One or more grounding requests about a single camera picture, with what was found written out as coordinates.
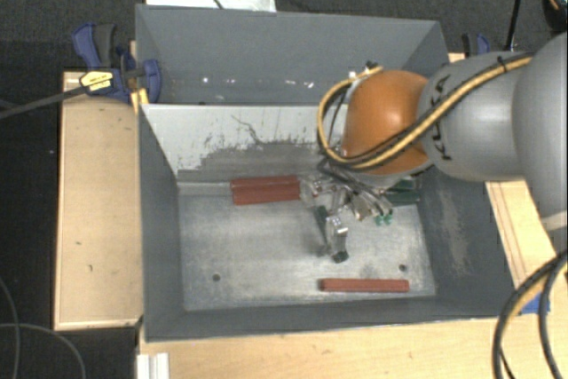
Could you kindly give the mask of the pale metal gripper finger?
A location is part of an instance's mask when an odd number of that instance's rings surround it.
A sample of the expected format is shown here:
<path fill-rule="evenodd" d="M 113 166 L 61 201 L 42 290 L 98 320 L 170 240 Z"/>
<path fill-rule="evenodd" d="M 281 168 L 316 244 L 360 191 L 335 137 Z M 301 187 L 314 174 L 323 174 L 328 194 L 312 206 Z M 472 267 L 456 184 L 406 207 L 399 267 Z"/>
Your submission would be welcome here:
<path fill-rule="evenodd" d="M 327 238 L 327 209 L 322 205 L 316 206 L 313 209 L 313 215 L 322 239 L 322 246 L 319 249 L 319 255 L 327 256 L 329 254 L 329 242 Z"/>
<path fill-rule="evenodd" d="M 326 219 L 327 247 L 329 254 L 336 264 L 345 262 L 349 258 L 346 249 L 346 240 L 349 228 L 339 216 L 329 216 Z"/>

